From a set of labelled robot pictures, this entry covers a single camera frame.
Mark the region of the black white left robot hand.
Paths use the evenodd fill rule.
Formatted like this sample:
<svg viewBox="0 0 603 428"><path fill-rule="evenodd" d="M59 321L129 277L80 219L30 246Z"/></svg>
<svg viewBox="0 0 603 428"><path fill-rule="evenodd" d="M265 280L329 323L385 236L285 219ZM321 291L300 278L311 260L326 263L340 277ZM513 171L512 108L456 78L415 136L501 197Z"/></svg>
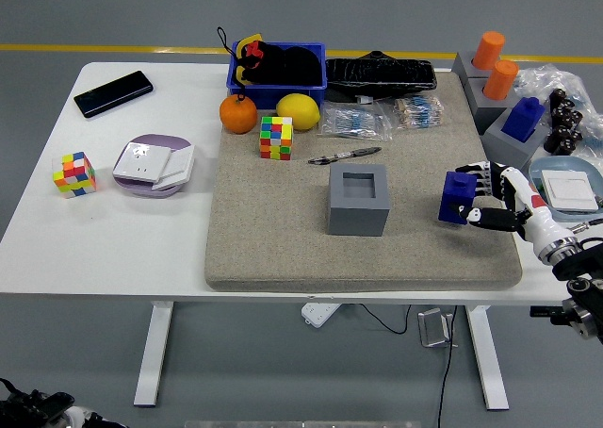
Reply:
<svg viewBox="0 0 603 428"><path fill-rule="evenodd" d="M66 392L26 393L2 378L8 396L1 401L2 427L126 427L86 407L77 406Z"/></svg>

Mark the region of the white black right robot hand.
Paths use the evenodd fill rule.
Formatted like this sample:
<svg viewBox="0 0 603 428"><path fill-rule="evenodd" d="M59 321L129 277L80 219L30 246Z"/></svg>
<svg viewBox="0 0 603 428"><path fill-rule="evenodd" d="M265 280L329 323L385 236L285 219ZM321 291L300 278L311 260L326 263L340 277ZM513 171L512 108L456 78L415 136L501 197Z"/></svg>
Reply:
<svg viewBox="0 0 603 428"><path fill-rule="evenodd" d="M558 261L555 254L564 255L577 246L575 234L554 221L540 193L516 168L480 161L458 167L456 171L477 177L477 197L492 196L504 204L503 208L456 205L458 214L469 224L517 233L531 243L535 255L549 265Z"/></svg>

